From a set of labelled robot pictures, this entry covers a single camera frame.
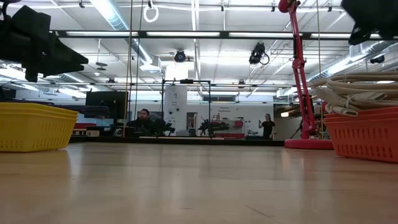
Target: ceiling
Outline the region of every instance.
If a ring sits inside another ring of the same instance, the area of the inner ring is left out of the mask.
[[[319,0],[320,7],[328,7],[329,0]],[[334,9],[339,9],[340,0],[332,0]],[[26,4],[30,7],[43,6],[69,6],[62,9],[35,9],[52,17],[51,29],[55,30],[112,30],[104,17],[95,7],[90,7],[89,1],[83,1],[84,9],[78,7],[79,1],[73,0],[25,0],[17,5]],[[130,1],[117,1],[118,8],[126,21],[130,21]],[[133,0],[133,6],[139,6],[141,1]],[[141,7],[133,7],[132,29],[133,30],[192,30],[191,0],[153,0],[155,6],[183,7],[186,10],[175,10],[159,8],[159,18],[152,22],[141,19]],[[272,1],[258,0],[224,0],[225,6],[244,6],[245,11],[228,10],[225,12],[226,30],[246,31],[291,31],[289,15],[275,10],[253,11],[264,6],[272,6]],[[316,0],[303,0],[302,8],[316,8]],[[224,14],[221,12],[221,1],[200,0],[200,9],[219,7],[219,11],[201,11],[197,21],[197,30],[224,30]],[[13,15],[18,8],[15,5],[8,10]],[[341,11],[322,11],[319,17],[319,29],[321,32],[351,32],[354,22],[349,16],[341,17]],[[148,17],[154,16],[153,11],[148,12]],[[317,32],[318,18],[316,12],[301,12],[297,14],[298,24],[302,32]],[[61,39],[61,41],[86,56],[89,64],[85,65],[84,71],[79,72],[96,82],[106,82],[109,78],[115,78],[118,82],[125,82],[127,73],[128,44],[123,39],[102,39],[98,60],[107,63],[106,71],[95,75],[98,66],[97,61],[98,39]],[[200,75],[202,80],[211,80],[219,83],[237,83],[239,79],[245,79],[246,83],[275,83],[294,84],[290,59],[292,58],[292,41],[277,40],[221,40],[200,39]],[[268,49],[270,64],[257,68],[252,72],[248,63],[251,50],[257,42],[263,42]],[[152,55],[162,59],[163,65],[173,63],[171,54],[177,49],[184,49],[188,56],[195,55],[195,45],[192,39],[141,39],[140,44]],[[347,53],[347,41],[321,41],[320,63],[324,65],[341,55]],[[319,69],[319,44],[318,41],[306,40],[303,43],[304,56],[307,59],[305,72],[311,73]],[[141,77],[140,82],[159,82],[159,74],[151,74],[137,70],[137,60],[132,62],[132,74]],[[194,62],[189,64],[189,78],[195,79]]]

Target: orange basket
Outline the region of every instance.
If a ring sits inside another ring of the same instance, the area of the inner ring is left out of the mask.
[[[338,156],[398,163],[398,107],[328,114],[326,125]]]

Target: air duct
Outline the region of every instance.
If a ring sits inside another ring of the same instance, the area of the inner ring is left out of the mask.
[[[344,69],[354,65],[356,62],[369,60],[380,57],[388,53],[390,47],[396,45],[396,41],[379,41],[379,42],[364,42],[362,44],[349,47],[349,52],[343,56],[334,59],[327,63],[323,68],[321,74],[319,71],[312,72],[307,76],[307,81],[316,80],[318,78],[330,77]]]
[[[119,12],[118,6],[114,0],[90,0],[92,5],[98,10],[98,12],[107,20],[114,30],[130,30],[127,22],[123,19],[121,13]],[[130,43],[129,39],[124,39],[127,44]],[[137,39],[131,39],[131,48],[138,55],[139,60],[143,64],[151,64],[152,57],[147,53],[147,51],[138,44]]]

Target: computer monitor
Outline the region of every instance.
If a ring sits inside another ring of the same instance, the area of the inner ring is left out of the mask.
[[[125,91],[91,91],[87,93],[86,106],[107,106],[109,118],[124,119],[126,95]]]

